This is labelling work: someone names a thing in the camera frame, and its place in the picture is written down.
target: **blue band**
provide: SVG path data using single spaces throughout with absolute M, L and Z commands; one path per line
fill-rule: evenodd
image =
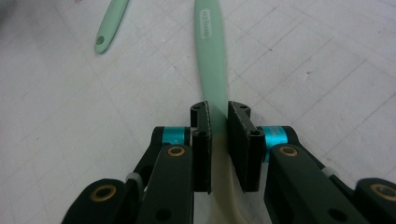
M 271 148 L 277 144 L 288 143 L 288 136 L 282 126 L 262 126 L 262 129 L 264 130 L 267 149 L 264 162 L 268 162 Z
M 163 143 L 184 145 L 184 127 L 164 127 Z

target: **white surface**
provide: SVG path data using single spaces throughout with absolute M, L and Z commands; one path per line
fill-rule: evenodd
M 396 4 L 220 3 L 230 100 L 257 125 L 291 125 L 352 188 L 396 182 Z M 16 0 L 1 11 L 0 223 L 59 223 L 92 181 L 134 169 L 155 126 L 188 126 L 202 101 L 193 1 L 131 0 L 95 55 L 108 4 Z M 262 190 L 241 198 L 251 223 L 268 218 Z M 196 223 L 208 200 L 196 194 Z

